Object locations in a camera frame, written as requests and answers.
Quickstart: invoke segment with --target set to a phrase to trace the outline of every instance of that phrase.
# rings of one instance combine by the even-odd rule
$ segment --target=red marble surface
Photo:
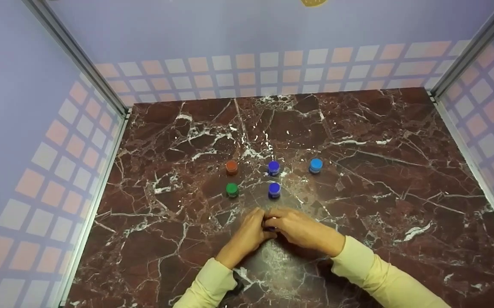
[[[242,213],[274,205],[357,238],[453,307],[494,305],[494,213],[425,90],[404,89],[135,105],[67,306],[172,306]],[[280,239],[237,273],[245,290],[222,307],[378,307]]]

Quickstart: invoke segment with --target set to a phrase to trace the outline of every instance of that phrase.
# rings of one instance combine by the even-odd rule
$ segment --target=metal frame
[[[65,26],[57,18],[53,10],[46,4],[45,0],[22,0],[22,2],[34,14],[36,19],[45,27],[48,33],[57,41],[62,50],[70,56],[77,68],[87,77],[96,90],[106,99],[112,108],[122,118],[127,115],[127,108],[118,95],[110,88],[110,85],[102,77],[87,55],[79,47]]]
[[[467,45],[464,52],[452,64],[444,76],[431,89],[434,97],[440,98],[452,84],[460,78],[461,74],[477,59],[485,47],[494,39],[494,13],[487,22],[481,27],[479,32],[473,37],[471,43]]]

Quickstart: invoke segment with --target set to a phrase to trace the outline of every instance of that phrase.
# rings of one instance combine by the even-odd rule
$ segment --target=dark blue bottle cap
[[[270,184],[270,188],[269,188],[270,194],[274,195],[276,193],[279,193],[280,190],[281,190],[281,187],[280,187],[279,183],[271,183]]]
[[[313,160],[311,160],[310,168],[313,170],[319,170],[323,168],[323,161],[319,158],[314,158]]]
[[[276,162],[275,160],[272,160],[269,164],[268,164],[268,169],[270,171],[277,171],[279,170],[279,163]]]

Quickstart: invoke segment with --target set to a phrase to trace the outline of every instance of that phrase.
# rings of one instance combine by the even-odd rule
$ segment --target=light blue bottle cap
[[[323,161],[320,160],[319,158],[314,158],[310,162],[310,168],[315,171],[321,170],[321,168],[323,168]]]

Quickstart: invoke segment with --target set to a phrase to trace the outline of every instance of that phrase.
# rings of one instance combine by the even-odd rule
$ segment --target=cream sleeve
[[[226,292],[233,290],[237,282],[233,272],[220,262],[211,258],[199,271],[192,286],[182,298],[176,302],[174,308],[215,308],[220,304]]]
[[[346,236],[344,249],[332,260],[333,273],[363,288],[386,308],[450,307],[411,275],[383,261],[351,236]]]

